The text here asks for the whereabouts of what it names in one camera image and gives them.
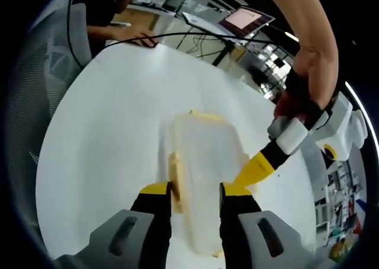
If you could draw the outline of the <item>person's left hand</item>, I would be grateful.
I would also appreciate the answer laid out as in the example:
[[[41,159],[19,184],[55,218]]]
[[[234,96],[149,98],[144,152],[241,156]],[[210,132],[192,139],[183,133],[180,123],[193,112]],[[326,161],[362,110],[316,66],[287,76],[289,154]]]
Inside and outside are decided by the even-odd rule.
[[[338,80],[338,49],[336,46],[317,49],[301,46],[294,58],[294,71],[308,80],[310,98],[325,109],[332,98]]]

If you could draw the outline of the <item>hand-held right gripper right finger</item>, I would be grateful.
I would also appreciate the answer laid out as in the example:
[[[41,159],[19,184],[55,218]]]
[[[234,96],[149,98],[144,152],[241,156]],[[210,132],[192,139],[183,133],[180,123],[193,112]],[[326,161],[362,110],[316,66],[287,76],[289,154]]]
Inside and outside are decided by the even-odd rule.
[[[334,268],[328,257],[305,249],[300,234],[270,211],[263,211],[250,191],[220,184],[220,238],[226,268]]]

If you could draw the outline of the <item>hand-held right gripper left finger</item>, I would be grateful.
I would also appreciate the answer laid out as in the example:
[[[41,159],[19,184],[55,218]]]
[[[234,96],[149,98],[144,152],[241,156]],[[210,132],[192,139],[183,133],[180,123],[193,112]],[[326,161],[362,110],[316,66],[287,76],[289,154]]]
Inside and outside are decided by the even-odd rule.
[[[131,209],[120,210],[89,237],[75,255],[62,255],[57,268],[165,268],[172,235],[170,182],[140,190]]]

